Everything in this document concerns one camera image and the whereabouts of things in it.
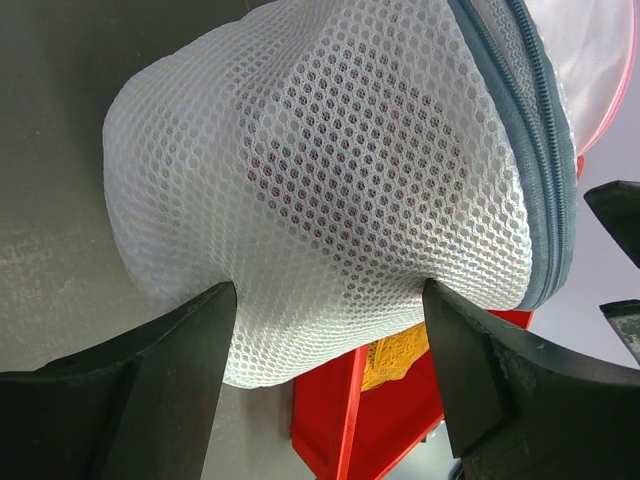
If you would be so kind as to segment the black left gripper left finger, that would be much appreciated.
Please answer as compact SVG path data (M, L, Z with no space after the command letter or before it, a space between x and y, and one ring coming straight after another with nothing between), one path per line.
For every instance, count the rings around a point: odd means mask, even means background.
M1 376L5 479L198 479L236 319L232 284Z

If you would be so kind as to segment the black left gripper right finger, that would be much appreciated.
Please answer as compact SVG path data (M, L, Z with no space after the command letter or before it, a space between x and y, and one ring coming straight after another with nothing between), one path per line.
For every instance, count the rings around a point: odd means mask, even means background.
M422 301L466 478L638 478L638 370L557 345L434 280Z

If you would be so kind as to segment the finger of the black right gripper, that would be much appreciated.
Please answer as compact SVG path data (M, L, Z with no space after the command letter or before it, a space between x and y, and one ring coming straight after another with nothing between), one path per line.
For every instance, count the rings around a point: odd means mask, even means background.
M640 301L611 302L600 306L609 325L640 364Z
M584 195L589 208L627 257L639 267L639 182L616 180Z

